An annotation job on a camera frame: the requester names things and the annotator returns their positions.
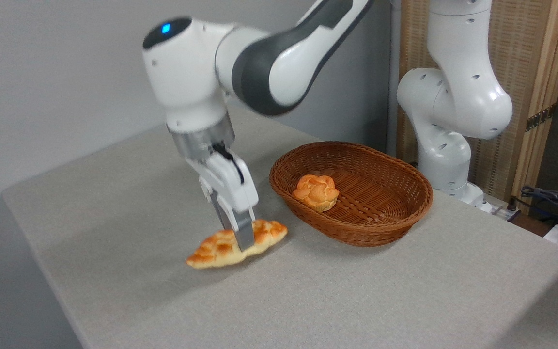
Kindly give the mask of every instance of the pastry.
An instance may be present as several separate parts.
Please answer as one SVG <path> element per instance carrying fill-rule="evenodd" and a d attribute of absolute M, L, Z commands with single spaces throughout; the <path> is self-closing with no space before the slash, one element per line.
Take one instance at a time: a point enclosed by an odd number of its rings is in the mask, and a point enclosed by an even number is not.
<path fill-rule="evenodd" d="M 261 254 L 288 234 L 288 228 L 276 221 L 257 219 L 253 222 L 255 244 L 241 251 L 234 230 L 219 230 L 204 240 L 199 248 L 186 259 L 195 269 L 224 267 L 240 263 L 248 256 Z"/>
<path fill-rule="evenodd" d="M 330 210 L 337 202 L 339 190 L 329 176 L 306 174 L 298 181 L 292 195 L 317 212 Z"/>

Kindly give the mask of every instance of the oval basket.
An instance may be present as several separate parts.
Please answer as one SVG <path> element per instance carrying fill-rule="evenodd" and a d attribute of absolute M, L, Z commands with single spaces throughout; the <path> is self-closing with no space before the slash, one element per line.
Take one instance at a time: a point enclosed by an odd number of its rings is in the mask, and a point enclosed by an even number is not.
<path fill-rule="evenodd" d="M 318 213 L 292 196 L 304 175 L 327 175 L 339 190 L 337 203 Z M 316 142 L 279 158 L 270 186 L 301 220 L 349 245 L 372 247 L 396 241 L 432 206 L 432 186 L 414 167 L 367 146 Z"/>

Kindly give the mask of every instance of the table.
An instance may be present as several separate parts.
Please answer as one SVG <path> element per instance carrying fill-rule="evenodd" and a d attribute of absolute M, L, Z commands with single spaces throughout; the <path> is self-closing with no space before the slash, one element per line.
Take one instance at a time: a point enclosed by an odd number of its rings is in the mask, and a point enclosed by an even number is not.
<path fill-rule="evenodd" d="M 231 116 L 257 217 L 290 230 L 240 265 L 184 263 L 220 226 L 164 127 L 3 193 L 84 347 L 558 348 L 557 245 L 438 192 L 401 240 L 339 243 L 268 184 L 316 139 Z"/>

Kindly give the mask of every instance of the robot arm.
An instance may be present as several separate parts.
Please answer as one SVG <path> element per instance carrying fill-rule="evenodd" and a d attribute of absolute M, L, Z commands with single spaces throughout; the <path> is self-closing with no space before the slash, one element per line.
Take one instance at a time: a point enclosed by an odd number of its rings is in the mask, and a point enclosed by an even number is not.
<path fill-rule="evenodd" d="M 219 81 L 259 113 L 292 110 L 371 3 L 318 0 L 296 27 L 274 35 L 235 29 L 217 49 Z"/>
<path fill-rule="evenodd" d="M 146 71 L 166 108 L 169 132 L 241 250 L 254 243 L 251 222 L 259 199 L 244 161 L 230 151 L 234 130 L 224 93 L 265 115 L 292 110 L 371 4 L 318 0 L 296 27 L 275 35 L 180 17 L 144 39 Z"/>
<path fill-rule="evenodd" d="M 468 183 L 471 148 L 463 136 L 492 139 L 512 117 L 512 100 L 488 54 L 492 0 L 431 0 L 428 51 L 440 69 L 412 69 L 397 101 L 415 130 L 419 170 L 432 187 L 488 210 Z"/>

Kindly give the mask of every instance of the woven panel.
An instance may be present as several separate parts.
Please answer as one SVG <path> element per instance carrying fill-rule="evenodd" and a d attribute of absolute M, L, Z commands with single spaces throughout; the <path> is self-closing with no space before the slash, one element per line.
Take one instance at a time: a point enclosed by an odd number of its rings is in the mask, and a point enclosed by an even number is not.
<path fill-rule="evenodd" d="M 436 67 L 426 47 L 428 3 L 427 0 L 403 2 L 401 76 L 412 68 Z M 511 96 L 514 112 L 510 125 L 496 139 L 469 139 L 473 152 L 469 180 L 500 199 L 511 192 L 514 162 L 518 159 L 521 135 L 529 117 L 550 8 L 550 0 L 496 0 L 492 4 L 490 59 L 498 81 Z M 417 161 L 410 121 L 403 112 L 398 117 L 397 155 L 407 162 Z"/>

